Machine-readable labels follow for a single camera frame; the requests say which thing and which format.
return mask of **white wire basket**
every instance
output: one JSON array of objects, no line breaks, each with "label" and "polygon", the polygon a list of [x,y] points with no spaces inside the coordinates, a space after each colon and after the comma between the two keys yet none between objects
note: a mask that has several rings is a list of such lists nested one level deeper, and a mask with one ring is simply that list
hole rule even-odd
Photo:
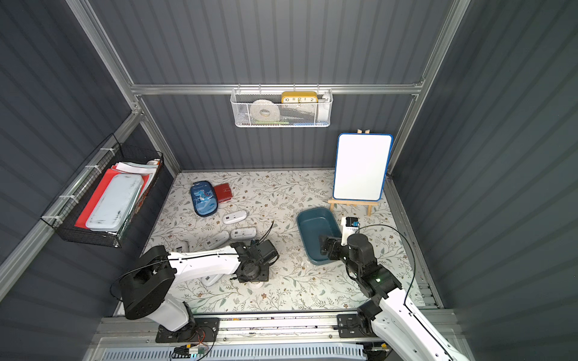
[{"label": "white wire basket", "polygon": [[330,125],[333,94],[317,94],[318,103],[281,104],[281,92],[271,94],[233,89],[231,106],[235,125],[245,128],[324,127]]}]

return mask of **blue pencil case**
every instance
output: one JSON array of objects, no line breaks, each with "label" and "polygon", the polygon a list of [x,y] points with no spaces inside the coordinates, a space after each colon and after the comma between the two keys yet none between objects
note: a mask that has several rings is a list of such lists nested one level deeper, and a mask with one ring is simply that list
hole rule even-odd
[{"label": "blue pencil case", "polygon": [[201,217],[208,217],[217,211],[217,195],[211,183],[200,181],[193,184],[191,198],[195,213]]}]

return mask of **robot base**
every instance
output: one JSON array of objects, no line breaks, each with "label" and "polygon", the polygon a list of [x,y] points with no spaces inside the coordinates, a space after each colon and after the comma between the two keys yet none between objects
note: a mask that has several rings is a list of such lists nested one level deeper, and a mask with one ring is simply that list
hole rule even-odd
[{"label": "robot base", "polygon": [[203,343],[212,343],[215,341],[218,332],[219,321],[218,317],[195,318],[194,325],[193,323],[189,323],[180,330],[174,332],[167,330],[163,326],[159,326],[155,342],[157,344],[198,342],[198,335],[201,335],[202,339],[203,332],[205,332]]},{"label": "robot base", "polygon": [[355,314],[339,314],[337,315],[337,327],[339,330],[339,338],[357,338],[357,337],[377,337],[371,329],[364,330],[360,327],[362,318]]}]

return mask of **white tape roll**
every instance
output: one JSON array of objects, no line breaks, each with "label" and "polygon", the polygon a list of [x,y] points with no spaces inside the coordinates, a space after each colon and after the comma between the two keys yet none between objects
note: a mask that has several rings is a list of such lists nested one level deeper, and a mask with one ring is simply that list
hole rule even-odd
[{"label": "white tape roll", "polygon": [[249,282],[249,287],[253,289],[261,288],[263,286],[263,282]]},{"label": "white tape roll", "polygon": [[278,123],[281,121],[279,106],[272,101],[259,99],[249,107],[251,118],[257,123]]}]

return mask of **wooden easel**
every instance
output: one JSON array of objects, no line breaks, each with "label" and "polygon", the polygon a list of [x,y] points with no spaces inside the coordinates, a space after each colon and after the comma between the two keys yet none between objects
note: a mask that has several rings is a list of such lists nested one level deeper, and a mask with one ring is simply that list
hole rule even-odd
[{"label": "wooden easel", "polygon": [[[369,134],[369,129],[367,129],[364,133]],[[331,198],[330,200],[327,201],[327,203],[331,204],[329,206],[329,210],[332,212],[333,212],[333,208],[335,208],[336,204],[345,204],[348,206],[367,206],[367,216],[368,217],[371,215],[372,207],[379,205],[379,202],[373,202],[370,200],[340,200],[340,199],[335,199],[335,198]]]}]

